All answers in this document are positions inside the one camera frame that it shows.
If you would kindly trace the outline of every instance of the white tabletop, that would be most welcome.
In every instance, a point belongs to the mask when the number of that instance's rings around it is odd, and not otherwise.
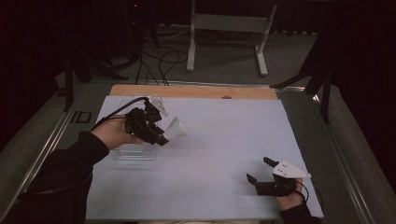
[[[119,101],[119,96],[108,96],[99,119],[117,109]],[[272,181],[272,167],[263,157],[306,170],[280,101],[167,97],[163,103],[169,116],[163,116],[162,128],[178,116],[188,136],[159,147],[154,161],[116,161],[113,151],[98,162],[87,219],[279,218],[275,199],[258,196],[246,174]],[[323,217],[310,179],[304,184],[311,214]]]

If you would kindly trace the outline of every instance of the human hand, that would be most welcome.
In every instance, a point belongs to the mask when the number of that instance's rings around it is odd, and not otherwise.
[[[91,131],[108,149],[114,149],[122,144],[142,144],[144,141],[133,134],[125,132],[125,115],[117,115],[106,120]]]
[[[296,190],[301,193],[303,189],[303,180],[301,178],[296,179]],[[285,211],[292,207],[298,206],[303,203],[303,197],[297,192],[293,192],[289,196],[285,197],[276,197],[277,202],[279,203],[280,210]]]

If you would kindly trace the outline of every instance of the white metal stand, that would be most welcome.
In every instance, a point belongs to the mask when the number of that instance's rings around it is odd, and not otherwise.
[[[223,16],[210,14],[195,14],[195,0],[191,0],[191,37],[189,57],[187,60],[187,71],[194,70],[195,60],[195,29],[220,30],[220,31],[238,31],[262,33],[263,38],[259,46],[256,46],[257,61],[260,67],[260,74],[267,76],[267,67],[262,55],[272,21],[276,12],[276,5],[271,6],[270,14],[267,18],[259,17],[241,17],[241,16]]]

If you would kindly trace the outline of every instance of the black sleeve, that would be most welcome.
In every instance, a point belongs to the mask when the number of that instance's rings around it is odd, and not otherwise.
[[[312,217],[305,203],[280,211],[280,216],[285,224],[319,224],[318,217]]]
[[[99,138],[80,133],[73,146],[56,149],[46,158],[1,223],[85,223],[92,167],[107,154]]]

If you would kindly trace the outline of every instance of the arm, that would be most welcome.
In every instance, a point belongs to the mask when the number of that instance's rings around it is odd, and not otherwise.
[[[92,167],[112,148],[143,142],[125,133],[123,122],[108,120],[91,133],[80,133],[68,149],[54,150],[1,223],[84,223]]]
[[[302,179],[296,179],[297,182],[303,183]],[[302,184],[297,183],[296,191],[302,191]],[[282,219],[285,224],[319,224],[320,219],[312,217],[303,198],[297,192],[293,192],[286,197],[276,197],[279,203]]]

